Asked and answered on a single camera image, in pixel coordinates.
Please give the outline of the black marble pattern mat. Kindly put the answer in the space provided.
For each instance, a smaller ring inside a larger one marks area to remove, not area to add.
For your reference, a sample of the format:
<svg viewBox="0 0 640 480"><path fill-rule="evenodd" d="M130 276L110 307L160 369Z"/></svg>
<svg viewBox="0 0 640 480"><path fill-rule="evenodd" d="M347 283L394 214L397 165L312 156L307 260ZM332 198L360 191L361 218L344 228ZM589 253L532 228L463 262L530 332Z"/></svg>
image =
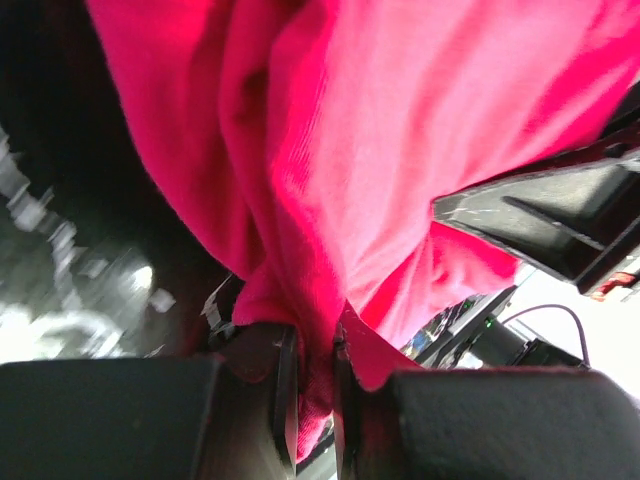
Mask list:
<svg viewBox="0 0 640 480"><path fill-rule="evenodd" d="M1 5L1 359L189 355L239 282L145 172L82 1Z"/></svg>

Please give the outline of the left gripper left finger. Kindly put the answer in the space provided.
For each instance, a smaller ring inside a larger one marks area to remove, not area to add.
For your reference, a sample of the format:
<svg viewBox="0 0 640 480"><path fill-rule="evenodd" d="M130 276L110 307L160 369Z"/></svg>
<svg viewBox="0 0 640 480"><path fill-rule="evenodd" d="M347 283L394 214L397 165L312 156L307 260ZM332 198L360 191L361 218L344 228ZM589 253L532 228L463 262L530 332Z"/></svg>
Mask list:
<svg viewBox="0 0 640 480"><path fill-rule="evenodd" d="M244 283L229 274L206 300L208 350L217 370L202 444L201 479L293 479L298 440L296 329L237 327Z"/></svg>

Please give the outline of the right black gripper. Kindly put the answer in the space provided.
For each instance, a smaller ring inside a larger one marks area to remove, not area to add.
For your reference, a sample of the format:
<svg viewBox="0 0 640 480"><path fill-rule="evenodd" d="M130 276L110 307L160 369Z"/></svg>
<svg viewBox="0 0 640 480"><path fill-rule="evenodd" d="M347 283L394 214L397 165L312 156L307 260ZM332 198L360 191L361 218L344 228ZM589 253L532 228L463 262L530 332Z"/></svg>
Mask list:
<svg viewBox="0 0 640 480"><path fill-rule="evenodd" d="M574 285L583 295L614 273L637 272L639 258L639 152L589 165L530 171L438 199L438 222L480 238L531 266ZM473 295L433 317L402 352L435 369L590 367L586 335L564 305L529 307L500 320L516 292ZM531 330L510 324L540 310L559 310L573 320L581 353L575 356Z"/></svg>

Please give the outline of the red t-shirt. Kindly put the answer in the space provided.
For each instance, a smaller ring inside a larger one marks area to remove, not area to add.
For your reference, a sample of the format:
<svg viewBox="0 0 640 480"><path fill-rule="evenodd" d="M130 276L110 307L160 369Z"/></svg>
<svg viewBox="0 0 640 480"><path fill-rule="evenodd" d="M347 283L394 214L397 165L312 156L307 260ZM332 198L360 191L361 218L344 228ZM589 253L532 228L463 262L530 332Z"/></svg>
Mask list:
<svg viewBox="0 0 640 480"><path fill-rule="evenodd" d="M300 334L305 459L345 305L395 347L509 286L515 258L433 201L596 139L639 70L635 1L91 1L142 163Z"/></svg>

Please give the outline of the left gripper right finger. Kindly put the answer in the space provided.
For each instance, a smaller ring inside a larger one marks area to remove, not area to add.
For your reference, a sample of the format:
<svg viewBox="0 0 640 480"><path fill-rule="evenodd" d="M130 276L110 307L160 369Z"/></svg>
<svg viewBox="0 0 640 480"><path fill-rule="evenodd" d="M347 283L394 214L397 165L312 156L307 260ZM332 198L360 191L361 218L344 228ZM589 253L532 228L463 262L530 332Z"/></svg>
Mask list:
<svg viewBox="0 0 640 480"><path fill-rule="evenodd" d="M334 418L340 479L423 479L424 375L352 306L333 347Z"/></svg>

